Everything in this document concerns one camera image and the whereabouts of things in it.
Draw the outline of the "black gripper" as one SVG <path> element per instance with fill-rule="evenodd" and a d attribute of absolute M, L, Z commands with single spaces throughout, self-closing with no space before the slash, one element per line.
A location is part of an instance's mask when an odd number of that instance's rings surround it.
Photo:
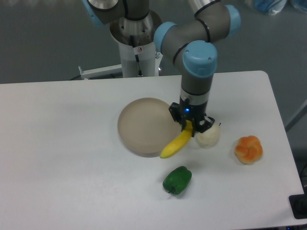
<path fill-rule="evenodd" d="M 196 133 L 207 131 L 215 123 L 214 118 L 206 115 L 208 99 L 209 92 L 201 95 L 181 92 L 179 104 L 173 102 L 168 110 L 173 120 L 180 124 L 182 131 L 185 129 L 187 121 L 191 121 L 192 137 L 194 137 Z"/>

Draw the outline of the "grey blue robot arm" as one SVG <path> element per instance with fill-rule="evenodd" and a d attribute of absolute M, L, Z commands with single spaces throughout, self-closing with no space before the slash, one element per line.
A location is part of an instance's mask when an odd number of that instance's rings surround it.
<path fill-rule="evenodd" d="M 155 55 L 168 58 L 181 74 L 179 103 L 169 107 L 173 120 L 192 133 L 203 133 L 214 124 L 206 115 L 210 87 L 217 68 L 214 42 L 236 33 L 241 25 L 238 10 L 219 0 L 189 1 L 194 20 L 179 26 L 162 22 L 147 0 L 86 0 L 94 23 L 110 26 L 120 50 L 125 78 L 158 72 Z"/>

